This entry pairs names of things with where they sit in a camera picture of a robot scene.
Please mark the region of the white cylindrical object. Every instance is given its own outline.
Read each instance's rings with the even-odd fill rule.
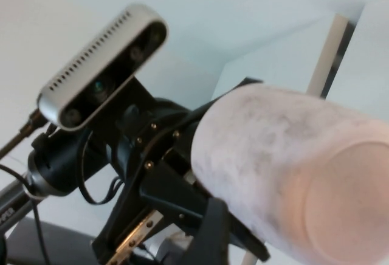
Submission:
[[[372,265],[389,252],[389,126],[251,84],[194,135],[200,183],[252,233],[305,264]]]

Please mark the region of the screw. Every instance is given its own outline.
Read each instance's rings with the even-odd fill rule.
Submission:
[[[175,130],[173,132],[173,137],[178,138],[180,136],[180,132],[178,130]]]
[[[154,163],[150,160],[148,160],[146,163],[145,163],[145,168],[146,170],[149,170],[151,169],[152,167],[154,166]]]

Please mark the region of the black bracket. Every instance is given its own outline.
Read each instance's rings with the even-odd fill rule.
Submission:
[[[198,234],[208,200],[211,199],[206,198],[162,160],[147,172],[139,194],[165,218],[194,236]],[[270,255],[266,246],[233,215],[229,214],[229,219],[229,243],[251,251],[261,261],[267,261]],[[212,239],[216,236],[210,234],[208,237]]]

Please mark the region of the cable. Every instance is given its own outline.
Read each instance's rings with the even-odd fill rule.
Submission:
[[[92,196],[89,194],[88,189],[85,186],[84,158],[85,158],[86,148],[88,147],[88,143],[92,135],[93,135],[92,131],[85,131],[84,134],[81,136],[80,146],[82,146],[83,148],[81,152],[77,154],[76,180],[77,180],[78,188],[80,189],[80,192],[86,202],[92,205],[102,205],[108,203],[115,197],[120,186],[122,186],[124,182],[119,177],[115,177],[109,186],[107,195],[104,197],[103,200],[99,202],[95,201],[92,198]]]
[[[10,169],[10,168],[2,165],[2,164],[0,164],[0,170],[2,170],[4,172],[12,175],[13,177],[15,177],[18,181],[20,181],[20,183],[22,183],[25,186],[25,188],[27,189],[27,191],[30,194],[33,194],[33,191],[32,191],[32,188],[31,188],[30,184],[19,173],[13,171],[12,169]],[[32,205],[33,213],[34,213],[36,232],[38,234],[38,242],[39,242],[39,245],[40,245],[40,248],[41,248],[41,251],[42,251],[44,262],[45,262],[46,265],[51,265],[51,262],[50,262],[50,259],[49,259],[49,255],[47,254],[46,245],[44,243],[42,226],[41,226],[41,220],[40,220],[39,213],[38,213],[38,206],[36,205],[36,202],[34,201],[34,199],[31,198],[30,202],[31,202],[31,205]]]
[[[0,150],[0,160],[14,149],[22,140],[30,136],[38,128],[46,125],[47,119],[44,118],[39,109],[34,110],[25,125],[19,130],[19,133],[14,136],[5,146]]]

